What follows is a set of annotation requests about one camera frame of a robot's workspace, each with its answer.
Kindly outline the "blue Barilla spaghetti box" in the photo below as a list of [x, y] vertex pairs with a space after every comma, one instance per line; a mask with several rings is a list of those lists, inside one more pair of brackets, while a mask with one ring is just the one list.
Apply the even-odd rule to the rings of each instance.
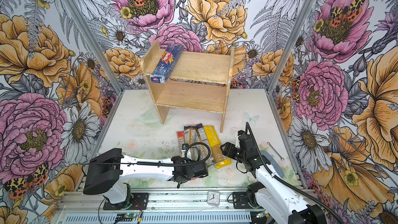
[[157, 67], [150, 75], [150, 81], [152, 83], [165, 84], [168, 81], [183, 50], [184, 45], [177, 43], [169, 44], [161, 56]]

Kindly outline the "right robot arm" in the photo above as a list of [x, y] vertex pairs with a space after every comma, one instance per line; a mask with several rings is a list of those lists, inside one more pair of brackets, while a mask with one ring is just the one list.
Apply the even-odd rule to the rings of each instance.
[[264, 156], [251, 133], [238, 132], [239, 145], [221, 145], [222, 154], [245, 166], [257, 181], [247, 186], [244, 195], [233, 194], [237, 207], [262, 208], [278, 224], [326, 224], [320, 206], [282, 183], [272, 163]]

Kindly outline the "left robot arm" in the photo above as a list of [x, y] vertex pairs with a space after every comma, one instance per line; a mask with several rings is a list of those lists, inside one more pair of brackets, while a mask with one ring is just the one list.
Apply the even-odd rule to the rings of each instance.
[[111, 204], [128, 202], [131, 179], [172, 181], [176, 188], [198, 178], [208, 176], [207, 160], [211, 157], [208, 145], [196, 142], [188, 146], [184, 155], [164, 160], [140, 159], [125, 156], [121, 148], [113, 148], [88, 163], [83, 194], [103, 195]]

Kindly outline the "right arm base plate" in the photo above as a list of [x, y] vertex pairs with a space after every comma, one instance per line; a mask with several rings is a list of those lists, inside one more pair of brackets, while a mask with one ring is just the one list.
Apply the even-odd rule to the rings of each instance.
[[253, 200], [249, 199], [246, 192], [233, 192], [232, 204], [234, 209], [255, 209], [259, 207]]

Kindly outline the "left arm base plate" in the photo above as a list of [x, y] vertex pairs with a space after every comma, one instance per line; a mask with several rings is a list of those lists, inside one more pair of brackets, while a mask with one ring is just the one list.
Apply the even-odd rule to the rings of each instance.
[[145, 210], [148, 204], [149, 193], [130, 193], [124, 202], [118, 204], [111, 204], [106, 201], [103, 210], [118, 211], [118, 210]]

